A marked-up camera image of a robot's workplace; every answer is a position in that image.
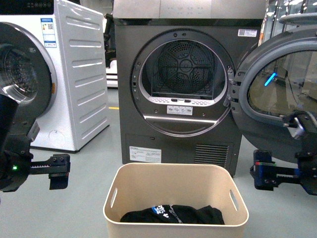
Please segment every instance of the laundry basket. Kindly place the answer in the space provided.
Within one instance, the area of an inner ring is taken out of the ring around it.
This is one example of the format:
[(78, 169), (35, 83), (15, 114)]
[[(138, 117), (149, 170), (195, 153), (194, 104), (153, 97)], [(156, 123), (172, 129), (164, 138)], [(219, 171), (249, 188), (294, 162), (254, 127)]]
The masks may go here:
[[(121, 223), (130, 211), (210, 205), (225, 225)], [(131, 163), (117, 171), (104, 205), (109, 238), (242, 238), (249, 212), (229, 172), (216, 165)]]

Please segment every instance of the appliance top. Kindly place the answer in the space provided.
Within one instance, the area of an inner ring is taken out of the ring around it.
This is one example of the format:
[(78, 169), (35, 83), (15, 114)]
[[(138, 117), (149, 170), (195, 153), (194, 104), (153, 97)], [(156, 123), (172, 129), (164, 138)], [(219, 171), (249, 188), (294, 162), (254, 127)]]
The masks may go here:
[(265, 0), (115, 0), (119, 19), (263, 19)]
[(54, 0), (1, 1), (0, 15), (53, 15)]

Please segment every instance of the washing machine door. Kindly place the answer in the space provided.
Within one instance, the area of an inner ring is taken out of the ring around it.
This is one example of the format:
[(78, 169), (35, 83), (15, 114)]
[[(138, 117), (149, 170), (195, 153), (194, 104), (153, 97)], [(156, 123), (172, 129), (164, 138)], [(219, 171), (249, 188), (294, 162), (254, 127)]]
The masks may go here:
[(317, 115), (317, 26), (284, 32), (256, 48), (229, 86), (234, 119), (244, 136), (274, 157), (296, 162), (301, 141), (283, 127), (296, 110)]
[(17, 115), (40, 116), (52, 95), (49, 67), (39, 48), (21, 30), (0, 22), (0, 93), (19, 103)]

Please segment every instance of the floor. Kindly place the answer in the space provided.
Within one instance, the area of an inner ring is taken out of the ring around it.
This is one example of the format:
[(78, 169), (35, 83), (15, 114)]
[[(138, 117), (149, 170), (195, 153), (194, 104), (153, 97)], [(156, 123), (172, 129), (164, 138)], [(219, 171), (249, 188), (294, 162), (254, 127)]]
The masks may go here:
[[(118, 107), (118, 91), (109, 89), (109, 106)], [(110, 127), (79, 153), (71, 154), (69, 185), (49, 190), (47, 175), (29, 176), (13, 193), (0, 193), (1, 238), (107, 238), (103, 205), (122, 165), (119, 110), (110, 110)], [(250, 218), (245, 238), (315, 238), (317, 197), (299, 185), (282, 184), (274, 192), (254, 189), (249, 175), (255, 148), (243, 138), (234, 181)], [(32, 149), (34, 161), (54, 152)], [(279, 166), (294, 166), (278, 161)]]

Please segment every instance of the label sticker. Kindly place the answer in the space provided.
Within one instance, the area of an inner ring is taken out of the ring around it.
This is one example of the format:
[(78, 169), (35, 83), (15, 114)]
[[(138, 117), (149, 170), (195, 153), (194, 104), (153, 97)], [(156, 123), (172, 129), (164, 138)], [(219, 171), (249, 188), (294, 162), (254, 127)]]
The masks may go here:
[(239, 29), (238, 36), (242, 37), (256, 37), (258, 34), (258, 30), (246, 30)]
[(193, 107), (167, 106), (167, 114), (193, 115)]
[(135, 146), (129, 148), (131, 161), (162, 163), (162, 150)]
[(44, 46), (46, 48), (56, 48), (56, 37), (52, 18), (41, 18)]

